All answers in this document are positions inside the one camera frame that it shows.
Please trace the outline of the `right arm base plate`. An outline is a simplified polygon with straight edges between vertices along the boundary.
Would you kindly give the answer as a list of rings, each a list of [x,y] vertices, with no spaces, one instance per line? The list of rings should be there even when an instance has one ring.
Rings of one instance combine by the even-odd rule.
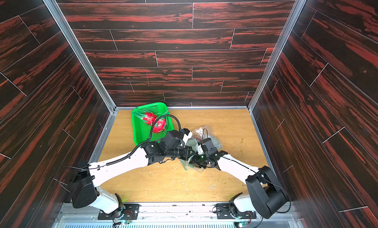
[[[252,211],[239,211],[235,205],[229,203],[217,203],[212,210],[218,219],[256,219],[257,216]]]

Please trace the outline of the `red green dragon fruit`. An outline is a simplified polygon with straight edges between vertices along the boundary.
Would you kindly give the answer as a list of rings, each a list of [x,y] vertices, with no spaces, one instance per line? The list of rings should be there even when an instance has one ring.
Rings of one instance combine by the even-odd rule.
[[[152,126],[157,116],[149,110],[135,109],[132,114],[146,125]]]

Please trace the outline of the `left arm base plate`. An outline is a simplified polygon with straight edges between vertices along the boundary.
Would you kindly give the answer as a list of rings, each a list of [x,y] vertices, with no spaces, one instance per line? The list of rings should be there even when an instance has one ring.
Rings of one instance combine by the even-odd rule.
[[[140,204],[138,203],[124,203],[124,207],[118,208],[115,211],[107,214],[102,210],[99,212],[98,220],[121,220],[132,221],[136,220],[139,214]]]

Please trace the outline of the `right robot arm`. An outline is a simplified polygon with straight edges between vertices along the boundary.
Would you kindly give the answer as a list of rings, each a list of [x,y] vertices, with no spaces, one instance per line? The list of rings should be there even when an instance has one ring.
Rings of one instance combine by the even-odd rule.
[[[195,155],[189,160],[194,168],[216,168],[226,172],[241,182],[248,193],[239,193],[229,201],[229,210],[234,217],[244,212],[256,212],[265,219],[289,202],[288,193],[282,187],[271,168],[247,165],[228,154],[219,151],[211,138],[190,145]]]

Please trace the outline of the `clear zip-top bag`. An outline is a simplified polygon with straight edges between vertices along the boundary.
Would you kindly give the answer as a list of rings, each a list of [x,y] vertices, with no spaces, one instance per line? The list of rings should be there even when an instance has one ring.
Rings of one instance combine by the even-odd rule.
[[[193,138],[195,138],[198,142],[209,138],[212,140],[214,146],[220,151],[223,148],[221,140],[215,136],[212,128],[210,125],[204,125],[192,130]]]
[[[188,171],[190,169],[193,169],[193,170],[195,170],[197,172],[203,172],[205,170],[205,168],[196,165],[193,162],[192,158],[193,158],[193,156],[189,157],[189,159],[187,161],[179,159],[179,161],[180,161],[181,165],[183,166],[184,170]]]

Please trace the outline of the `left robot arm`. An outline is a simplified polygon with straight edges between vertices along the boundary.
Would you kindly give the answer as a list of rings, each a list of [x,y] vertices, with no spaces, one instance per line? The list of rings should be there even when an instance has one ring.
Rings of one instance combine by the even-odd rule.
[[[69,184],[72,206],[91,206],[106,214],[124,210],[120,196],[102,189],[101,185],[131,170],[155,163],[162,164],[166,158],[187,160],[193,155],[193,151],[187,146],[192,135],[187,128],[172,130],[161,141],[142,142],[131,152],[116,158],[91,164],[80,161],[76,166],[78,172]]]

